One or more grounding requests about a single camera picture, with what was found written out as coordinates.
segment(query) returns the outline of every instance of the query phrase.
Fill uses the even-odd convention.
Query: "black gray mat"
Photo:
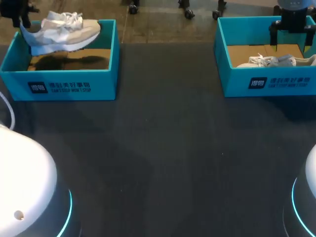
[[[283,237],[283,200],[316,144],[315,97],[225,99],[211,44],[123,45],[113,102],[13,105],[86,237]]]

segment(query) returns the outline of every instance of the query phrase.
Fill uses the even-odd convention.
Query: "concrete floor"
[[[191,0],[195,13],[187,20],[178,9],[177,0],[141,0],[137,15],[129,15],[127,0],[34,0],[41,10],[31,13],[32,20],[44,18],[49,10],[56,12],[82,12],[84,18],[116,19],[121,42],[208,42],[213,41],[216,22],[212,10],[215,0]],[[225,16],[271,15],[277,0],[228,0]],[[0,44],[8,45],[16,32],[10,19],[0,18]]]

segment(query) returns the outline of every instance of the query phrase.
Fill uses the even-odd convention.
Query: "floor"
[[[116,19],[121,42],[212,42],[216,22],[212,10],[216,0],[191,0],[195,13],[193,20],[183,16],[177,0],[141,0],[139,14],[129,15],[128,0],[34,0],[41,10],[31,13],[32,20],[44,18],[49,10],[57,12],[82,12],[85,18]],[[226,16],[271,15],[277,0],[228,0]],[[0,42],[8,45],[16,31],[10,20],[0,18]]]
[[[84,237],[286,237],[316,99],[224,98],[213,54],[208,42],[122,44],[115,101],[11,102],[15,130],[71,189]]]

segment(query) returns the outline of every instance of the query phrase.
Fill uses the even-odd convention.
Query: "black logo square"
[[[28,85],[33,94],[48,93],[45,83],[43,81],[28,82]]]
[[[252,78],[248,89],[262,89],[265,87],[267,78]]]

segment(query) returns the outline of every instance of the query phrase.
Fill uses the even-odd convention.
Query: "white sneaker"
[[[101,30],[97,20],[83,20],[76,12],[58,14],[52,11],[43,19],[40,31],[30,33],[23,25],[20,28],[33,56],[84,48]]]
[[[282,57],[249,57],[248,63],[243,63],[238,68],[257,68],[257,67],[293,67],[296,66],[296,60],[292,55]]]
[[[316,66],[316,54],[310,58],[295,58],[288,54],[282,57],[249,57],[249,62],[238,66],[238,68],[256,67],[295,67],[295,66]]]

